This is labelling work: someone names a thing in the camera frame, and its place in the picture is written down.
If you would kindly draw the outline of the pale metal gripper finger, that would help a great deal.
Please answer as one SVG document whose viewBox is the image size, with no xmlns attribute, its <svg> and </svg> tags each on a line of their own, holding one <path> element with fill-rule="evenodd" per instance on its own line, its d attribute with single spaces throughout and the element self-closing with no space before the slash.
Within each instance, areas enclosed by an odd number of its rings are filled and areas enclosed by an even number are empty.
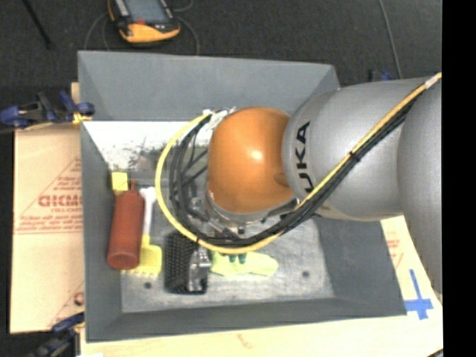
<svg viewBox="0 0 476 357">
<path fill-rule="evenodd" d="M 191 274 L 207 274 L 210 258 L 207 252 L 194 252 L 191 257 Z"/>
<path fill-rule="evenodd" d="M 188 281 L 189 292 L 206 292 L 208 290 L 208 276 L 193 277 Z"/>
</svg>

